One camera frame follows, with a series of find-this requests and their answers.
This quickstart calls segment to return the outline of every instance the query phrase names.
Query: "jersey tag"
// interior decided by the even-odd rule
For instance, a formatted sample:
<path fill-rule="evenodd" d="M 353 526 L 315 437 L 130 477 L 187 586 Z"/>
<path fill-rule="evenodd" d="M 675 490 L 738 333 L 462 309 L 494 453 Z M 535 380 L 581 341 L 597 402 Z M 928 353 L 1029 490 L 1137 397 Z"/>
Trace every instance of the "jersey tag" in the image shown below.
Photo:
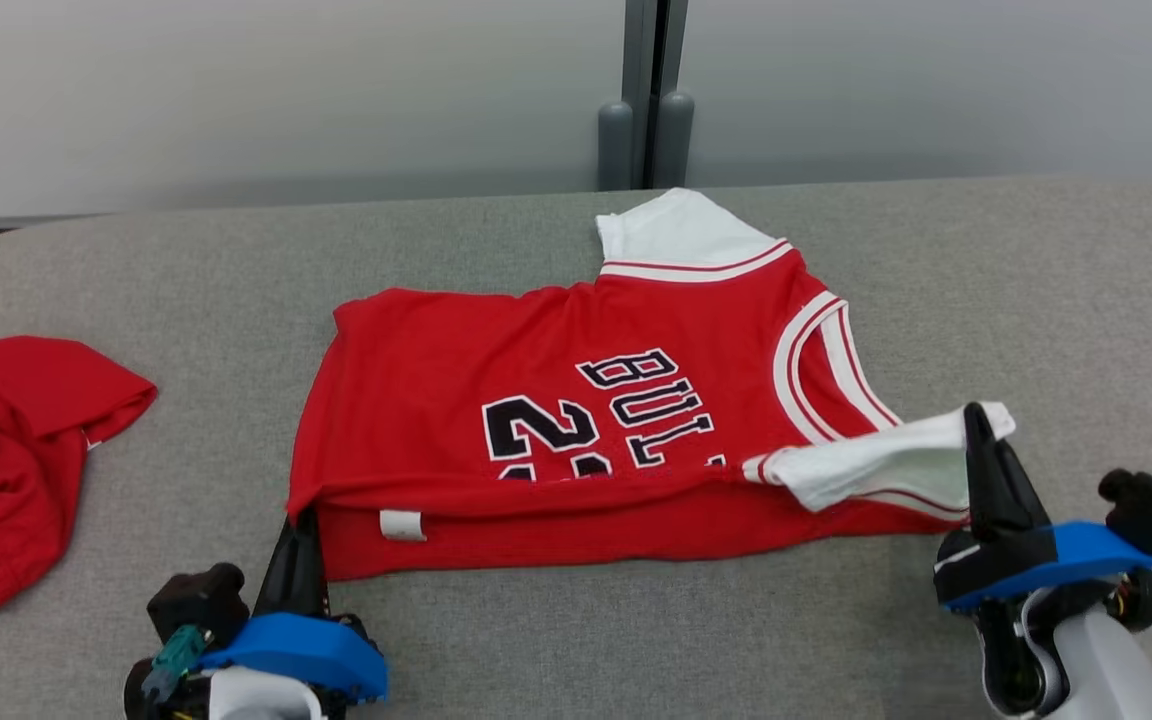
<path fill-rule="evenodd" d="M 420 513 L 380 510 L 380 535 L 399 541 L 425 541 L 420 531 Z"/>

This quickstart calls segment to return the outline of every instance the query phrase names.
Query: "white sleeve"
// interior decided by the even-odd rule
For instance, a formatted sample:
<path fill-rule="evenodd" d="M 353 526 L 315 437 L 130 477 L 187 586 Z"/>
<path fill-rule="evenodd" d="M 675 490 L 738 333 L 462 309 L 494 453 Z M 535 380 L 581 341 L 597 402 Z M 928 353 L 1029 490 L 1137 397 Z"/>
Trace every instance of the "white sleeve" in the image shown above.
<path fill-rule="evenodd" d="M 982 402 L 996 438 L 1016 420 L 1001 402 Z M 861 497 L 960 520 L 968 511 L 963 409 L 813 447 L 783 447 L 746 460 L 745 479 L 783 486 L 810 511 Z"/>
<path fill-rule="evenodd" d="M 681 187 L 626 213 L 599 215 L 596 222 L 602 259 L 613 264 L 707 270 L 744 264 L 778 247 L 791 250 Z"/>

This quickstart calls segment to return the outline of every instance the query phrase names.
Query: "gray table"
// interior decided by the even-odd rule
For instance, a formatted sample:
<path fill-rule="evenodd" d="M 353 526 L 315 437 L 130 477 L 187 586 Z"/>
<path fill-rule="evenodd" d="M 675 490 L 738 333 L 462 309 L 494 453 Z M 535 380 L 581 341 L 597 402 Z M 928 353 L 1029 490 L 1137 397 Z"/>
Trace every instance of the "gray table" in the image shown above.
<path fill-rule="evenodd" d="M 905 416 L 1002 400 L 1055 520 L 1152 470 L 1152 190 L 1070 179 L 715 190 L 849 297 Z M 650 194 L 192 211 L 0 236 L 0 336 L 77 338 L 159 384 L 93 452 L 61 564 L 0 612 L 0 717 L 118 717 L 145 601 L 230 560 L 250 600 L 340 302 L 388 286 L 525 291 L 594 276 L 593 218 Z M 335 585 L 392 666 L 377 717 L 986 717 L 937 538 L 721 562 L 410 573 Z M 1152 655 L 1152 630 L 1143 638 Z"/>

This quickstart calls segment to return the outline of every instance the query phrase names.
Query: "robotic arm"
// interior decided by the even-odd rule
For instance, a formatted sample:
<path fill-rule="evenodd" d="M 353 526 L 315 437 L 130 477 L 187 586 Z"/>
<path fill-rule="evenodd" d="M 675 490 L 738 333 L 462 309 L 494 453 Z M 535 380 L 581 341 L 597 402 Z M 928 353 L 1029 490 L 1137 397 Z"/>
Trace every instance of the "robotic arm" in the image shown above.
<path fill-rule="evenodd" d="M 283 523 L 250 617 L 242 588 L 242 571 L 221 562 L 175 575 L 152 598 L 164 646 L 128 674 L 128 720 L 344 720 L 385 697 L 379 647 L 356 615 L 332 615 L 314 511 Z"/>
<path fill-rule="evenodd" d="M 1051 523 L 982 407 L 964 410 L 970 528 L 941 543 L 937 598 L 972 620 L 982 683 L 1015 720 L 1152 720 L 1152 475 L 1115 470 L 1105 524 Z M 343 720 L 387 692 L 384 657 L 355 615 L 332 615 L 317 521 L 285 523 L 255 611 L 233 564 L 177 575 L 147 606 L 162 650 L 134 665 L 128 720 Z M 287 712 L 295 707 L 297 712 Z"/>
<path fill-rule="evenodd" d="M 970 620 L 982 683 L 1009 719 L 1152 720 L 1152 475 L 1115 470 L 1105 524 L 1052 525 L 1011 446 L 964 410 L 970 528 L 937 553 L 937 600 Z"/>

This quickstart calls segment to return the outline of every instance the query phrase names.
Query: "crumpled red shirt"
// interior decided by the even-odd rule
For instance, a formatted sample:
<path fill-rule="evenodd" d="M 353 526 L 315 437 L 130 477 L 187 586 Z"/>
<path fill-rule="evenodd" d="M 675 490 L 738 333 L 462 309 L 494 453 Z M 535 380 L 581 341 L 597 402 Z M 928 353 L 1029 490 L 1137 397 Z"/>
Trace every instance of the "crumpled red shirt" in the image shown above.
<path fill-rule="evenodd" d="M 88 448 L 131 425 L 156 395 L 81 342 L 0 340 L 0 606 L 65 554 Z"/>

